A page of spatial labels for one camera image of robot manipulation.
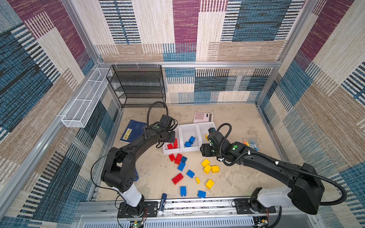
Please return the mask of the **small blue lego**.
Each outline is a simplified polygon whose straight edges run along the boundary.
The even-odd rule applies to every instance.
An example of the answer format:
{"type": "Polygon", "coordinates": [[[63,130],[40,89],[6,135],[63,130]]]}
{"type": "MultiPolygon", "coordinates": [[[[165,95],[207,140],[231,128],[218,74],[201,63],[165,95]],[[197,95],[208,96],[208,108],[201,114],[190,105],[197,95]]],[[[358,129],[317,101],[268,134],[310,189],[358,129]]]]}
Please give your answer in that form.
{"type": "Polygon", "coordinates": [[[189,139],[189,143],[193,144],[195,142],[195,137],[191,136],[189,139]]]}

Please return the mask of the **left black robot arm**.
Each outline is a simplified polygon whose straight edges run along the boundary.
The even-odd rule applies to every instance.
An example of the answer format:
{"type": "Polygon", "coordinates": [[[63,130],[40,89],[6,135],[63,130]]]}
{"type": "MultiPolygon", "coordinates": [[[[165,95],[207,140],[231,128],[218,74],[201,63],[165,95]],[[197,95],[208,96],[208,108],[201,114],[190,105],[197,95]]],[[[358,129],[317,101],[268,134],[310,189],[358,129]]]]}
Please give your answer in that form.
{"type": "Polygon", "coordinates": [[[178,121],[169,116],[167,105],[162,101],[154,102],[148,109],[142,136],[126,146],[109,150],[101,172],[101,180],[122,197],[125,205],[121,208],[127,213],[137,216],[145,210],[144,196],[134,184],[136,161],[153,145],[160,148],[164,143],[175,143],[177,126],[178,121]],[[160,121],[150,124],[149,115],[155,105],[163,105],[166,114],[162,115],[160,121]]]}

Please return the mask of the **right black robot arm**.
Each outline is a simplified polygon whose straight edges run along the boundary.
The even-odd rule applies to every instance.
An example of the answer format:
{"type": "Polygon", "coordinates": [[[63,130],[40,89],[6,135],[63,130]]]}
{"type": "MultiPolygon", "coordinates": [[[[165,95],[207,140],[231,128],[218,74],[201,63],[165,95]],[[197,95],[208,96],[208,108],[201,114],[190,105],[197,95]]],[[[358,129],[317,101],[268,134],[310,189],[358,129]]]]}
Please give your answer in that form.
{"type": "Polygon", "coordinates": [[[316,215],[320,206],[335,206],[347,200],[345,188],[319,175],[312,165],[297,165],[275,159],[241,142],[230,143],[228,136],[223,135],[220,128],[209,128],[206,137],[208,142],[200,147],[202,156],[215,157],[228,167],[243,165],[253,168],[285,185],[284,188],[256,188],[250,197],[253,211],[260,212],[263,207],[294,206],[306,214],[316,215]],[[336,187],[341,196],[336,200],[322,201],[324,182],[336,187]]]}

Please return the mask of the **yellow lego stud brick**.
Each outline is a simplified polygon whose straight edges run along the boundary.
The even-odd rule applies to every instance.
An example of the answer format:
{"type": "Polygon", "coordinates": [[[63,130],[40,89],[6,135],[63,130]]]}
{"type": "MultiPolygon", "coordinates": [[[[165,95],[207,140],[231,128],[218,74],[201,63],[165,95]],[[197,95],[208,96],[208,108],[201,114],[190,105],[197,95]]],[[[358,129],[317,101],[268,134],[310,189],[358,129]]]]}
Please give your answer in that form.
{"type": "Polygon", "coordinates": [[[211,170],[212,170],[212,166],[210,166],[209,164],[207,164],[203,169],[205,174],[209,174],[211,170]]]}

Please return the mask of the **red lego low brick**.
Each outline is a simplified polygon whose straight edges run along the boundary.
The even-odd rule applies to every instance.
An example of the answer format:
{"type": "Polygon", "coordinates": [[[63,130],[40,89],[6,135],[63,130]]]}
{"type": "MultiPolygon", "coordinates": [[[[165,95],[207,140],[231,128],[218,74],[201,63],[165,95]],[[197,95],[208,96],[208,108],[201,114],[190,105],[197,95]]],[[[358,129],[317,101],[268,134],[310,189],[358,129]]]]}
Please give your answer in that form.
{"type": "Polygon", "coordinates": [[[183,178],[184,176],[181,173],[179,173],[174,178],[172,178],[172,182],[174,185],[177,185],[183,178]]]}

